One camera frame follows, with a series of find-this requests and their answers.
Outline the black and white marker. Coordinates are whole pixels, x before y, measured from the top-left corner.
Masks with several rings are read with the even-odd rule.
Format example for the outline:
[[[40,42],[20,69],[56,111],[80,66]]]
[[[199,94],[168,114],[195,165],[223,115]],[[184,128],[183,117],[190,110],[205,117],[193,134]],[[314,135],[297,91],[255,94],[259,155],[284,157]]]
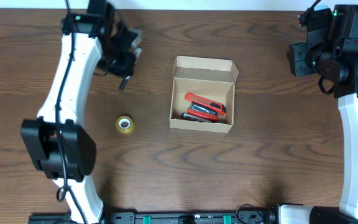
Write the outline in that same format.
[[[134,74],[135,66],[140,58],[142,53],[141,47],[136,47],[133,51],[129,52],[129,55],[126,57],[126,63],[124,65],[124,71],[122,76],[122,82],[119,86],[120,90],[124,90],[127,82],[132,78]]]

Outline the clear yellowish tape roll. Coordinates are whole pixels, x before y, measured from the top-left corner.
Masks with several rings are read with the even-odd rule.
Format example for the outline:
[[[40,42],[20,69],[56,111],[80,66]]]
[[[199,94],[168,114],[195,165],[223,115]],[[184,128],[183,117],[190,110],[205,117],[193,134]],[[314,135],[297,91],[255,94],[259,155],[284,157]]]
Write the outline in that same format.
[[[134,122],[129,116],[120,116],[116,120],[116,128],[120,133],[129,134],[134,129]]]

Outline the blue capped marker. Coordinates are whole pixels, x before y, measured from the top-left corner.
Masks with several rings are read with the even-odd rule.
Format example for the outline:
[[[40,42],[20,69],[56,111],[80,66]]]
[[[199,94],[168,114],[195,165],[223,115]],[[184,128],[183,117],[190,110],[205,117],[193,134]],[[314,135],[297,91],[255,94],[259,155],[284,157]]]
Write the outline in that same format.
[[[203,123],[211,123],[210,120],[208,119],[204,119],[204,118],[200,118],[198,116],[194,116],[192,114],[188,114],[188,113],[182,113],[181,114],[181,118],[185,119],[185,120],[189,120],[189,121],[197,121],[197,122],[203,122]]]

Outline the brown cardboard box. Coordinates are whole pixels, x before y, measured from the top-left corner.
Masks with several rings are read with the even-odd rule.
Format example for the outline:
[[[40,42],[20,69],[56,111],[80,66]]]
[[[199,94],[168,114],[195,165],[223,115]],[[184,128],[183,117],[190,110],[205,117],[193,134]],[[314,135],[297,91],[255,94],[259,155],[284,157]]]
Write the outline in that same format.
[[[173,63],[173,87],[169,123],[171,128],[228,133],[234,124],[235,82],[239,71],[232,60],[177,56]],[[186,116],[192,93],[224,106],[215,122],[199,122]]]

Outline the orange utility knife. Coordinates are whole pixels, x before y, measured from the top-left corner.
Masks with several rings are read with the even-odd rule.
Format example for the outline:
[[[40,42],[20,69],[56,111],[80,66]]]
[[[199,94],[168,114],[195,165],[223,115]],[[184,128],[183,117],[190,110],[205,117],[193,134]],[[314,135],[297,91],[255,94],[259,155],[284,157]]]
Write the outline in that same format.
[[[217,112],[217,114],[221,116],[226,114],[226,107],[222,103],[218,103],[217,101],[209,100],[207,98],[203,98],[192,93],[186,93],[185,99],[191,101],[192,103],[197,103],[206,108],[214,110],[215,112]]]

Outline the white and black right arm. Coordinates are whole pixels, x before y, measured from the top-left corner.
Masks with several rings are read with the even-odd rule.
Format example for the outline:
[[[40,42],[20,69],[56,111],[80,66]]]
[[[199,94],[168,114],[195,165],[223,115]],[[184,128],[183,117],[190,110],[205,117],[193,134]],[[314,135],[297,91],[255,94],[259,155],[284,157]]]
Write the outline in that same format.
[[[341,50],[332,42],[289,46],[296,77],[318,74],[333,83],[344,133],[344,181],[338,208],[283,203],[266,211],[265,223],[358,223],[358,47]]]

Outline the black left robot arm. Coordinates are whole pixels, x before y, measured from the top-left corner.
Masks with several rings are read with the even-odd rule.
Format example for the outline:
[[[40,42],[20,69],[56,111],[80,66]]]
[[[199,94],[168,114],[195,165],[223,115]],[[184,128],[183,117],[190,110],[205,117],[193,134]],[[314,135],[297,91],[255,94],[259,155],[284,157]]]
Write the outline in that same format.
[[[35,119],[21,124],[34,167],[58,187],[66,216],[36,217],[39,223],[109,223],[92,177],[96,143],[85,130],[85,107],[94,71],[131,78],[141,54],[142,32],[123,21],[94,14],[69,14],[62,21],[62,47],[51,89]]]

